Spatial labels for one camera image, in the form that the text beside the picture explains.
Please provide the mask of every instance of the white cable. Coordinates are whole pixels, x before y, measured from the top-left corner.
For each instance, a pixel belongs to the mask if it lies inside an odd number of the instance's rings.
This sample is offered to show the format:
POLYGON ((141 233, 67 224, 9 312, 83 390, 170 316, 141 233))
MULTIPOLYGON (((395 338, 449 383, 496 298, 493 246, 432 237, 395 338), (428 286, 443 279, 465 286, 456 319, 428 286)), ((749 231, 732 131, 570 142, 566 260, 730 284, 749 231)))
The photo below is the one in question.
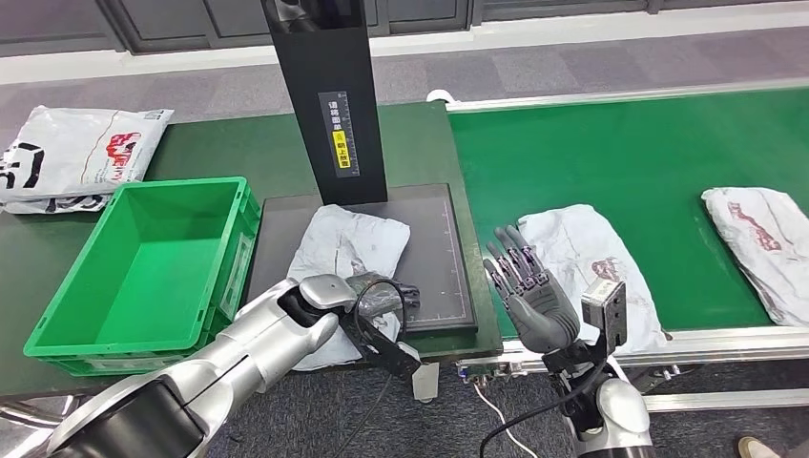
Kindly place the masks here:
MULTIPOLYGON (((486 397, 483 395, 483 393, 481 393, 480 388, 478 388, 478 386, 477 386, 477 385, 472 385, 472 386, 474 386, 475 391, 478 393, 478 396, 480 396, 480 398, 483 400, 483 402, 484 402, 484 403, 486 403, 486 405, 487 405, 487 406, 491 407, 491 409, 492 409, 492 410, 494 410, 495 412, 497 412, 497 415, 500 417, 500 421, 501 421, 503 424, 505 424, 505 423, 506 423, 506 417, 505 417, 505 416, 503 416, 503 412, 501 412, 501 411, 500 411, 500 409, 499 409, 499 408, 497 408, 497 406, 496 406, 496 405, 492 404, 492 403, 491 403, 491 402, 490 402, 488 399, 486 399, 486 397)), ((506 429, 506 434, 508 434, 508 437, 510 437, 510 438, 511 438, 511 442, 513 442, 514 444, 516 444, 516 445, 517 445, 517 447, 519 447, 519 448, 521 448, 521 449, 525 450, 525 451, 526 451, 526 452, 527 452, 529 455, 531 455, 531 457, 532 457, 532 458, 539 458, 538 456, 536 456, 536 453, 534 453, 534 452, 533 452, 533 451, 532 451, 530 448, 526 447, 526 445, 525 445, 525 444, 523 444, 522 442, 518 441, 518 440, 517 440, 517 438, 516 438, 516 437, 514 437, 514 435, 513 435, 513 434, 511 434, 511 430, 510 430, 510 429, 506 429)))

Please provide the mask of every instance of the red printed logo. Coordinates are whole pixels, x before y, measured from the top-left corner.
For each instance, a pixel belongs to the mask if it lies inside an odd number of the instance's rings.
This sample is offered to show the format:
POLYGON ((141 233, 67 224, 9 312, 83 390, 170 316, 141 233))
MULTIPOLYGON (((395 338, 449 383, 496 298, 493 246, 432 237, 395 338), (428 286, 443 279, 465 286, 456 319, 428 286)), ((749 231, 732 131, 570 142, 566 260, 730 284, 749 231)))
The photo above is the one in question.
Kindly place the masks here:
POLYGON ((113 160, 115 168, 113 179, 121 179, 124 175, 124 167, 129 163, 138 140, 140 140, 138 132, 116 134, 110 138, 110 144, 107 145, 107 156, 113 160))
POLYGON ((778 243, 778 240, 774 239, 766 229, 761 227, 761 225, 756 222, 756 219, 745 215, 744 212, 741 211, 741 205, 739 203, 728 202, 728 210, 735 219, 750 223, 753 237, 761 248, 766 251, 780 251, 781 244, 778 243))
POLYGON ((615 268, 615 258, 597 260, 591 264, 591 269, 595 275, 604 280, 621 281, 621 278, 618 277, 618 269, 615 268))

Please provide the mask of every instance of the shoe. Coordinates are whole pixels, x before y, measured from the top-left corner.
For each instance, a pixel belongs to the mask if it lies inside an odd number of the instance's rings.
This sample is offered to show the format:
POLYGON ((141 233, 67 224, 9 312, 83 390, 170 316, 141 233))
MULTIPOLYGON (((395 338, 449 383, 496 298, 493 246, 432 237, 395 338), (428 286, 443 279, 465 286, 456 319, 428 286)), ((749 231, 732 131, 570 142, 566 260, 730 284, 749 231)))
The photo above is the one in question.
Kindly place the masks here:
POLYGON ((738 456, 741 458, 780 458, 777 453, 756 439, 742 437, 738 440, 738 456))

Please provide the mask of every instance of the white package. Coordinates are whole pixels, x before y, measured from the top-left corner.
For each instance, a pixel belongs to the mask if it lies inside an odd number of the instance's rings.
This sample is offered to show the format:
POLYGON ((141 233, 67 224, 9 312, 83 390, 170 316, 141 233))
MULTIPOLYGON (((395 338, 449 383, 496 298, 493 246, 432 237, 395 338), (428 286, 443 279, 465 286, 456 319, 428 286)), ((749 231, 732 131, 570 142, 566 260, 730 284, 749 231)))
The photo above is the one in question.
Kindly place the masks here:
POLYGON ((79 196, 75 198, 42 198, 0 204, 0 210, 16 215, 97 212, 107 205, 110 194, 79 196))
POLYGON ((652 293, 610 222, 589 205, 572 205, 519 219, 520 234, 536 247, 543 265, 559 281, 582 324, 579 338, 595 342, 598 329, 584 324, 581 295, 600 277, 627 284, 627 342, 615 354, 660 347, 660 327, 652 293))
MULTIPOLYGON (((345 279, 364 272, 393 277, 408 240, 410 227, 397 220, 326 205, 309 222, 286 276, 297 281, 319 274, 336 274, 345 279)), ((374 324, 391 341, 399 334, 399 319, 393 312, 375 319, 374 324)), ((338 328, 331 339, 294 369, 346 364, 362 356, 342 328, 338 328)))
POLYGON ((172 113, 34 108, 0 158, 0 202, 105 195, 142 180, 172 113))
POLYGON ((766 188, 702 193, 716 230, 776 324, 809 326, 809 219, 766 188))

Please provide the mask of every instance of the floor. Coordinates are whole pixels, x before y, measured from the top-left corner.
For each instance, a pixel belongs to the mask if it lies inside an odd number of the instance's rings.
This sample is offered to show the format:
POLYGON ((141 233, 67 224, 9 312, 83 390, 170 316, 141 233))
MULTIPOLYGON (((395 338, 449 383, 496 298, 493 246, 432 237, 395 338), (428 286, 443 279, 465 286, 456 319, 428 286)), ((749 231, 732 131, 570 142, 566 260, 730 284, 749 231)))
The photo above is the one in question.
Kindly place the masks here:
MULTIPOLYGON (((809 74, 809 28, 374 59, 381 103, 581 94, 809 74)), ((278 65, 0 86, 0 143, 31 109, 176 110, 174 122, 292 111, 278 65)))
MULTIPOLYGON (((381 103, 423 100, 431 89, 482 100, 805 77, 809 28, 385 57, 374 60, 374 74, 381 103)), ((274 65, 6 85, 0 86, 0 143, 14 139, 38 104, 171 108, 174 122, 291 111, 274 65)), ((728 389, 728 383, 740 382, 763 389, 774 378, 791 384, 807 375, 804 362, 721 364, 683 376, 676 387, 728 389)), ((270 392, 250 398, 215 439, 209 456, 328 456, 383 382, 376 370, 286 377, 270 392)), ((497 426, 496 417, 451 367, 442 369, 440 390, 436 401, 422 405, 409 399, 402 384, 391 384, 344 456, 474 456, 478 441, 497 426)), ((547 378, 530 376, 493 383, 487 396, 510 417, 554 395, 547 378)), ((783 452, 805 439, 807 430, 809 410, 789 408, 654 415, 652 434, 661 458, 731 458, 740 433, 759 435, 783 452)), ((543 458, 571 455, 558 412, 515 427, 514 433, 543 458)), ((28 434, 0 423, 0 456, 16 456, 9 453, 28 434)), ((498 438, 487 456, 527 455, 498 438)))

